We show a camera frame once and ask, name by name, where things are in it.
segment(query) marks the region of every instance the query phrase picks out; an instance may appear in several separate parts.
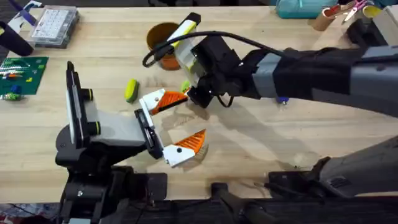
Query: black cable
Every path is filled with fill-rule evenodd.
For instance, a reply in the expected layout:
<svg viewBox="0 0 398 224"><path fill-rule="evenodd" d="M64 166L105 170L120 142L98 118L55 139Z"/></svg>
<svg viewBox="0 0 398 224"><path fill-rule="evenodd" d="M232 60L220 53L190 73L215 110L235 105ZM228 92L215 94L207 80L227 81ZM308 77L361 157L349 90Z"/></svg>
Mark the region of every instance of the black cable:
<svg viewBox="0 0 398 224"><path fill-rule="evenodd" d="M231 96L231 97L229 98L228 105L226 105L226 104L224 103L224 101L221 99L220 96L216 96L216 97L217 97L217 100L219 101L219 103L221 103L221 105L223 105L225 108L229 108L229 107L232 105L232 102L234 101L234 97Z"/></svg>
<svg viewBox="0 0 398 224"><path fill-rule="evenodd" d="M139 212L139 215L137 217L137 220L135 222L135 224L138 224L139 220L141 219L142 214L144 214L145 208L148 206L148 203L145 204L145 207L143 209L141 209L141 211Z"/></svg>
<svg viewBox="0 0 398 224"><path fill-rule="evenodd" d="M23 211L23 212L25 212L25 213L28 213L29 215L33 215L33 216L36 216L36 215L37 215L37 214L34 214L34 213L32 213L32 212L30 212L30 211L24 209L24 208L21 208L20 206L17 206L16 204L9 203L9 205L13 206L14 208L18 208L19 210L21 210L21 211Z"/></svg>
<svg viewBox="0 0 398 224"><path fill-rule="evenodd" d="M189 203L187 205L184 205L184 206L181 206L181 207L177 207L177 210L181 211L181 210L184 210L184 209L189 208L189 207L194 207L194 206L197 206L197 205L201 205L203 203L209 202L210 200L211 200L211 198L206 199L206 200L200 200L198 202L192 202L192 203ZM145 212L154 212L154 213L157 213L157 212L172 212L171 208L167 208L167 209L146 209L146 206L144 208L139 208L139 207L137 207L135 205L132 205L132 207L137 209L137 210L145 210Z"/></svg>
<svg viewBox="0 0 398 224"><path fill-rule="evenodd" d="M201 31L201 32L192 32L192 33L189 33L189 34L181 35L181 36L178 36L178 37L176 37L176 38L173 38L173 39L171 39L171 40L168 40L168 41L166 41L166 42L163 42L163 43L159 44L156 48L154 48L153 50L151 50L151 51L144 57L144 59L142 60L142 65L143 65L144 67L146 67L146 68L149 68L150 66L152 66L153 64L155 64L155 63L156 63L158 60L160 60L169 50L173 50L173 47L171 46L172 43L175 43L175 42L180 41L180 40L185 40L185 39L188 39L188 38L192 38L192 37L199 37L199 36L223 36L223 37L230 37L230 38L232 38L232 39L239 40L239 41L241 41L241 42L244 42L244 43L249 44L249 45L253 45L253 46L258 47L258 48L260 48L260 49L268 50L270 53L276 54L276 55L278 55L278 56L281 56L281 57L288 57L285 53L283 53L283 52L280 51L280 50L273 49L272 47L268 47L268 46L266 46L266 45L264 45L264 44L260 44L259 42L256 42L256 41L254 41L254 40L247 39L247 38L242 37L242 36L240 36L240 35L232 34L232 33L229 33L229 32L223 32L223 31ZM160 51L163 51L163 54L160 54L160 55L159 55L160 58L157 58L155 54L158 53L158 52L160 52ZM155 59L154 59L153 61L147 63L148 59L149 59L151 56L154 56L154 55L155 55Z"/></svg>

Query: small blue object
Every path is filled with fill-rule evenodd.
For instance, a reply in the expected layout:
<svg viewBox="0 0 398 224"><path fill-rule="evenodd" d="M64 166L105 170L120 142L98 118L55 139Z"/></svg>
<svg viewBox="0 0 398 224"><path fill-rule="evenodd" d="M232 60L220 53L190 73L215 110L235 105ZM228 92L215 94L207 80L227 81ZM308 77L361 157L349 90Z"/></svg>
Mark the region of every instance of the small blue object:
<svg viewBox="0 0 398 224"><path fill-rule="evenodd" d="M22 92L22 87L20 85L12 85L11 92L15 94L20 94Z"/></svg>
<svg viewBox="0 0 398 224"><path fill-rule="evenodd" d="M289 97L277 97L276 98L276 102L280 103L280 104L287 104L287 102L289 101Z"/></svg>

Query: wooden table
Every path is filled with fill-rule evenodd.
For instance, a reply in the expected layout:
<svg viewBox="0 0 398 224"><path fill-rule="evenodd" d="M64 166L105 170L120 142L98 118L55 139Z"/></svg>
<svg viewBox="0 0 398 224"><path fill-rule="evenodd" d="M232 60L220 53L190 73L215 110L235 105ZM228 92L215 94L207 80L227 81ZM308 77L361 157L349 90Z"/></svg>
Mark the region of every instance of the wooden table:
<svg viewBox="0 0 398 224"><path fill-rule="evenodd" d="M317 32L306 19L279 19L273 7L81 8L81 21L66 50L36 49L50 60L36 95L16 103L0 102L0 203L59 201L67 171L55 164L55 139L67 124L65 69L75 64L81 84L92 88L101 110L132 116L139 108L124 101L130 78L140 94L159 88L179 90L181 70L144 68L146 34L154 25L180 22L189 12L201 14L198 30L224 30L277 49L350 47L346 26L335 21ZM25 26L21 35L27 35ZM253 48L227 40L243 57ZM396 119L381 114L303 100L277 106L272 99L237 98L230 109L214 100L205 110L187 105L154 117L165 144L207 129L205 156L171 169L143 152L123 161L139 172L166 172L168 198L206 198L212 182L229 183L242 197L267 197L256 187L273 170L310 169L324 156L342 156L396 133Z"/></svg>

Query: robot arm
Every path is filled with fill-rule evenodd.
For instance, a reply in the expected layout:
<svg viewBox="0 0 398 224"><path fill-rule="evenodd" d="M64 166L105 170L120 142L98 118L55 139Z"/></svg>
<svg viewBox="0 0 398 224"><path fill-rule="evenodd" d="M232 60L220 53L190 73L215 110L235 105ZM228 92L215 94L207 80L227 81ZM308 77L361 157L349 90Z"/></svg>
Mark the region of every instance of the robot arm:
<svg viewBox="0 0 398 224"><path fill-rule="evenodd" d="M205 39L193 50L206 52L207 56L199 55L208 57L210 51L203 49L212 49L209 42L214 41L217 42L214 37ZM229 48L223 52L234 54ZM391 94L398 86L398 76L395 75L398 60L358 63L364 58L392 56L398 53L397 48L325 48L318 51L286 49L284 52L289 57L280 57L266 50L253 50L242 60L236 60L234 65L230 60L219 60L214 64L232 67L231 71L220 72L221 69L214 66L206 69L206 75L198 79L197 85L193 85L192 92L188 92L188 95L204 108L209 104L211 96L228 93L230 96L255 99L285 96L322 101L398 117L398 106L393 106L398 101ZM208 63L200 58L198 61Z"/></svg>
<svg viewBox="0 0 398 224"><path fill-rule="evenodd" d="M154 49L144 58L143 65L150 66L146 60L151 54L158 60L164 52L174 51L192 85L187 95L203 108L214 96L225 107L229 107L236 96L254 99L283 96L352 106L398 117L398 102L393 94L398 87L397 47L325 48L317 51L285 49L279 52L234 34L217 31L194 33L192 30L177 30L180 34L174 33L172 37L175 38ZM206 37L193 45L189 38L199 35ZM240 59L221 36L232 37L260 49ZM225 93L231 97L228 104L220 98ZM393 138L354 154L321 159L309 174L300 175L307 176L305 182L315 182L320 188L340 197L396 191L398 177L393 174L398 169L398 151L394 150L396 142L397 139ZM304 194L318 195L317 192Z"/></svg>
<svg viewBox="0 0 398 224"><path fill-rule="evenodd" d="M357 64L362 58L394 55L398 49L383 46L366 51L328 48L285 52L308 61L291 62L274 54L257 59L258 69L251 76L261 97L301 98L398 116L398 107L393 106L398 103L397 98L391 94L398 86L398 62ZM248 57L253 60L259 56ZM319 61L330 61L335 66L317 66Z"/></svg>

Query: white plastic part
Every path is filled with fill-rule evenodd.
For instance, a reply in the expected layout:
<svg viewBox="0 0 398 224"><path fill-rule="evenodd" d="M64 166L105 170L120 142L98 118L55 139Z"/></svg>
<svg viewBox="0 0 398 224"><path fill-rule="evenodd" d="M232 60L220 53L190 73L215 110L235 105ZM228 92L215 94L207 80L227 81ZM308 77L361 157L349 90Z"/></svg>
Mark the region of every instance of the white plastic part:
<svg viewBox="0 0 398 224"><path fill-rule="evenodd" d="M142 110L144 112L145 119L148 122L148 126L151 129L155 129L154 123L152 122L152 118L150 117L150 114L149 114L149 111L148 111L148 107L147 107L147 105L145 104L145 101L142 98L139 99L139 104L141 105L141 108L142 108Z"/></svg>
<svg viewBox="0 0 398 224"><path fill-rule="evenodd" d="M146 108L149 110L153 110L157 104L159 103L160 99L164 96L166 93L165 89L157 90L152 93L148 93L144 95L141 99L144 101Z"/></svg>
<svg viewBox="0 0 398 224"><path fill-rule="evenodd" d="M171 167L179 165L194 156L195 152L185 147L169 145L163 148L163 157Z"/></svg>
<svg viewBox="0 0 398 224"><path fill-rule="evenodd" d="M68 113L68 119L69 119L69 131L70 131L70 141L72 144L75 143L75 125L73 124L72 120L72 111L70 108L70 99L69 99L69 93L68 90L66 91L67 93L67 113Z"/></svg>

